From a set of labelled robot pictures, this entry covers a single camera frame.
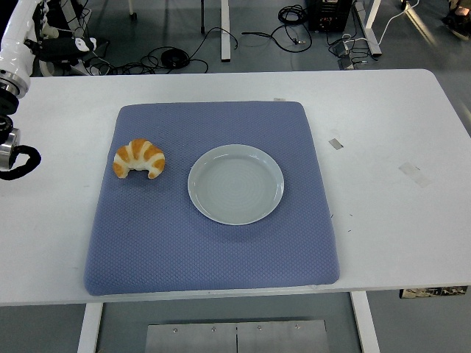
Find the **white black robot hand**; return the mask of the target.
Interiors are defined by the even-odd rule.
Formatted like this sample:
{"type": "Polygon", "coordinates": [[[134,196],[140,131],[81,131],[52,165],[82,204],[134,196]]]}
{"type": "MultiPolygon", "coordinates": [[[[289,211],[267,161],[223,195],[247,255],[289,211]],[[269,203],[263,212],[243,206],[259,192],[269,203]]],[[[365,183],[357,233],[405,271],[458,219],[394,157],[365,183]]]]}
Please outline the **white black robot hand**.
{"type": "Polygon", "coordinates": [[[43,62],[79,59],[97,49],[95,38],[86,38],[79,26],[65,35],[48,22],[48,1],[18,1],[1,38],[1,75],[24,81],[36,59],[43,62]]]}

